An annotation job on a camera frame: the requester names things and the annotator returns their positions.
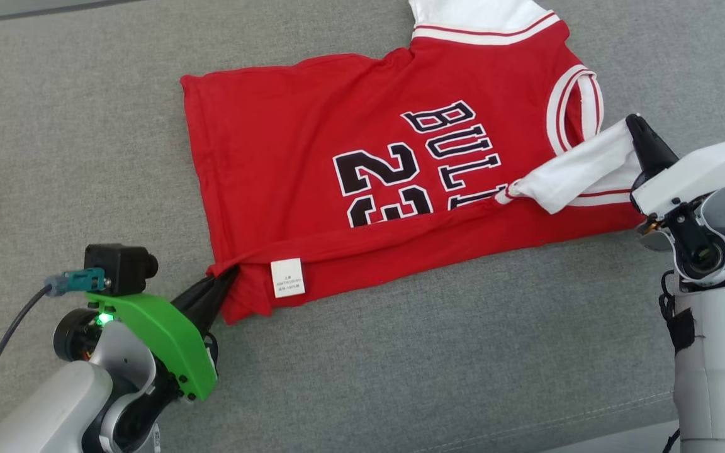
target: green light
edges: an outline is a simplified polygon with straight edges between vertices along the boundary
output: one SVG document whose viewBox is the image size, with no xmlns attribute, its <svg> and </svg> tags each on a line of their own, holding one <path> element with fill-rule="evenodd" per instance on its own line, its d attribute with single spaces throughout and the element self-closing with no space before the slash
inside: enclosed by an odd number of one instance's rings
<svg viewBox="0 0 725 453">
<path fill-rule="evenodd" d="M 100 315 L 97 316 L 97 324 L 100 326 L 104 326 L 111 321 L 113 321 L 113 315 L 109 315 L 109 313 L 100 313 Z"/>
</svg>

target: teal connector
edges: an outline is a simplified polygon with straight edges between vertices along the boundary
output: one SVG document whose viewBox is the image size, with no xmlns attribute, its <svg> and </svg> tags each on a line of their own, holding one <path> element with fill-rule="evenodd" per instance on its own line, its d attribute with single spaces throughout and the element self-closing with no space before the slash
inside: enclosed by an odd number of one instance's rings
<svg viewBox="0 0 725 453">
<path fill-rule="evenodd" d="M 43 283 L 52 287 L 47 293 L 51 298 L 63 296 L 69 291 L 102 291 L 108 286 L 106 271 L 100 267 L 63 272 L 46 278 Z"/>
</svg>

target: green plastic part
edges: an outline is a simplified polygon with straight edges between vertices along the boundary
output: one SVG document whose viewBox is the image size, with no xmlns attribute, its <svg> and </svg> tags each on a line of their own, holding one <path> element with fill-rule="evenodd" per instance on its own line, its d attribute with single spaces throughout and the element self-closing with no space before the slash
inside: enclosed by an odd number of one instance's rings
<svg viewBox="0 0 725 453">
<path fill-rule="evenodd" d="M 175 374 L 184 394 L 205 400 L 214 390 L 216 372 L 198 328 L 166 299 L 147 293 L 118 298 L 86 293 L 86 297 L 99 304 L 100 313 L 124 322 Z"/>
</svg>

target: red shirt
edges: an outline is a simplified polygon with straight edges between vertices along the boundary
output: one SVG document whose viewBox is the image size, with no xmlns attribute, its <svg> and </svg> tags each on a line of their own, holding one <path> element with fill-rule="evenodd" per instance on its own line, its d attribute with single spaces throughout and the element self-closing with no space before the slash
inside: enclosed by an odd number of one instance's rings
<svg viewBox="0 0 725 453">
<path fill-rule="evenodd" d="M 552 11 L 475 5 L 415 0 L 410 47 L 382 60 L 182 77 L 210 272 L 241 269 L 227 322 L 639 220 L 627 193 L 556 215 L 531 199 L 494 201 L 592 137 L 602 100 Z M 306 293 L 275 298 L 270 263 L 289 258 L 302 261 Z"/>
</svg>

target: stitched seam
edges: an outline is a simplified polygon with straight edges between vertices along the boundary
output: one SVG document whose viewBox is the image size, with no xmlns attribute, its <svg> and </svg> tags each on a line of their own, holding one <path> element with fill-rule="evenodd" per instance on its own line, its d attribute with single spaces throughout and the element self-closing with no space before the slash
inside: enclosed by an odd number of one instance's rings
<svg viewBox="0 0 725 453">
<path fill-rule="evenodd" d="M 581 417 L 581 416 L 584 416 L 584 415 L 590 415 L 591 413 L 602 412 L 602 411 L 605 411 L 605 410 L 612 410 L 612 409 L 615 409 L 615 408 L 618 408 L 618 407 L 622 407 L 624 405 L 633 405 L 633 404 L 638 403 L 640 401 L 646 401 L 646 400 L 650 400 L 650 399 L 653 399 L 653 398 L 658 398 L 659 396 L 670 395 L 672 393 L 673 393 L 673 390 L 670 390 L 668 392 L 656 393 L 655 395 L 645 396 L 645 398 L 639 398 L 639 399 L 632 400 L 632 401 L 627 401 L 627 402 L 624 402 L 624 403 L 621 403 L 621 404 L 610 405 L 610 406 L 603 407 L 603 408 L 600 408 L 600 409 L 588 410 L 587 412 L 576 413 L 576 415 L 568 415 L 566 417 L 554 418 L 552 420 L 547 420 L 546 422 L 538 422 L 538 423 L 532 423 L 532 424 L 529 424 L 529 425 L 521 425 L 521 427 L 510 428 L 508 430 L 495 431 L 493 433 L 486 433 L 485 435 L 474 436 L 474 437 L 471 437 L 471 438 L 468 438 L 468 439 L 460 439 L 460 440 L 456 440 L 454 442 L 447 442 L 446 444 L 435 445 L 435 447 L 422 448 L 421 450 L 415 450 L 413 453 L 421 453 L 422 451 L 437 450 L 437 449 L 443 448 L 443 447 L 450 447 L 451 445 L 463 444 L 463 442 L 469 442 L 470 440 L 477 440 L 477 439 L 489 438 L 489 437 L 492 437 L 492 436 L 501 435 L 502 433 L 510 433 L 512 431 L 525 430 L 527 428 L 532 428 L 532 427 L 540 427 L 540 425 L 549 425 L 550 423 L 556 423 L 556 422 L 561 422 L 561 421 L 564 421 L 564 420 L 569 420 L 571 418 Z"/>
<path fill-rule="evenodd" d="M 489 442 L 496 442 L 496 441 L 499 441 L 499 440 L 502 440 L 502 439 L 508 439 L 508 438 L 517 437 L 517 436 L 521 436 L 521 435 L 531 435 L 532 433 L 536 433 L 538 431 L 549 430 L 549 429 L 556 428 L 556 427 L 563 427 L 563 425 L 570 425 L 572 423 L 585 422 L 586 420 L 591 420 L 593 418 L 606 417 L 607 415 L 615 415 L 615 413 L 626 412 L 628 410 L 637 409 L 639 407 L 643 407 L 643 406 L 646 406 L 646 405 L 656 404 L 656 403 L 658 403 L 660 401 L 666 401 L 666 400 L 667 400 L 667 398 L 659 398 L 659 399 L 656 399 L 656 400 L 652 400 L 652 401 L 645 402 L 645 403 L 640 404 L 640 405 L 635 405 L 635 406 L 631 406 L 631 407 L 625 407 L 625 408 L 622 408 L 621 410 L 614 410 L 612 412 L 607 412 L 607 413 L 599 413 L 598 415 L 593 415 L 591 417 L 582 418 L 582 419 L 579 419 L 579 420 L 570 420 L 569 422 L 557 423 L 555 425 L 550 425 L 549 427 L 536 428 L 535 430 L 525 431 L 525 432 L 522 432 L 522 433 L 512 433 L 511 435 L 498 436 L 498 437 L 496 437 L 494 439 L 481 440 L 480 442 L 474 442 L 474 444 L 465 444 L 465 445 L 460 445 L 459 447 L 448 448 L 446 450 L 441 450 L 440 453 L 446 453 L 446 451 L 460 450 L 461 448 L 466 448 L 466 447 L 474 447 L 474 445 L 489 444 Z"/>
</svg>

